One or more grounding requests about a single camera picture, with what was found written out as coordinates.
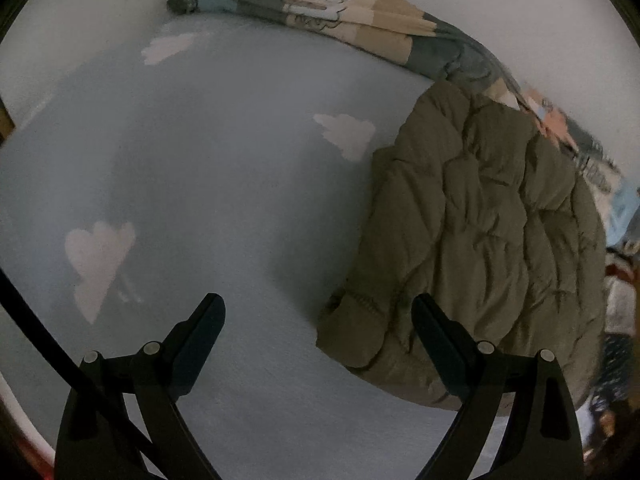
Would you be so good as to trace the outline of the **olive green puffer jacket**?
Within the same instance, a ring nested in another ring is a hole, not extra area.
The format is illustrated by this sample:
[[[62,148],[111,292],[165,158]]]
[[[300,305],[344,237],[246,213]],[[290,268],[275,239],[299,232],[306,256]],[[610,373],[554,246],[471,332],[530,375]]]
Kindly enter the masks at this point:
[[[585,179],[518,110],[439,81],[372,158],[354,264],[318,348],[415,404],[454,411],[411,323],[431,295],[478,340],[554,352],[582,405],[601,359],[605,235]]]

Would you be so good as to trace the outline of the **navy starred patchwork pillow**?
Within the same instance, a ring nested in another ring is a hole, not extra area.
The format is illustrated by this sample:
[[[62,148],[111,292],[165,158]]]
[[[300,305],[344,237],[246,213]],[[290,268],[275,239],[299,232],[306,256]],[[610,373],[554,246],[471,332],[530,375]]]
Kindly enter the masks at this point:
[[[603,351],[599,374],[588,400],[592,429],[584,445],[585,460],[600,451],[616,433],[618,422],[631,413],[629,398],[637,337],[638,277],[631,257],[615,249],[608,250]]]

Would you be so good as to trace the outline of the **light blue cloud bedsheet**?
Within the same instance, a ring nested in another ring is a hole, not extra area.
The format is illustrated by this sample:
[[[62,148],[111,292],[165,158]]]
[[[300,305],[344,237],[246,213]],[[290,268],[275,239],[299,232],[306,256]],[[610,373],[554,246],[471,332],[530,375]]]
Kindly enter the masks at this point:
[[[182,18],[65,77],[1,150],[1,265],[74,359],[227,318],[179,408],[226,479],[412,479],[454,416],[316,346],[371,157],[430,81],[309,32]]]

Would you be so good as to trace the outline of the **patchwork cartoon rolled quilt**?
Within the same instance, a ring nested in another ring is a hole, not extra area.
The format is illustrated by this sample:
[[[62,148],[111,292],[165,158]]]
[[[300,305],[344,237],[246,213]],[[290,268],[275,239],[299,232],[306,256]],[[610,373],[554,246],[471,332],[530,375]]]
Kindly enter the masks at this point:
[[[432,81],[446,80],[534,114],[541,132],[587,180],[606,244],[638,254],[638,186],[624,177],[595,136],[456,26],[406,0],[168,0],[167,6],[177,15],[230,12],[316,32]]]

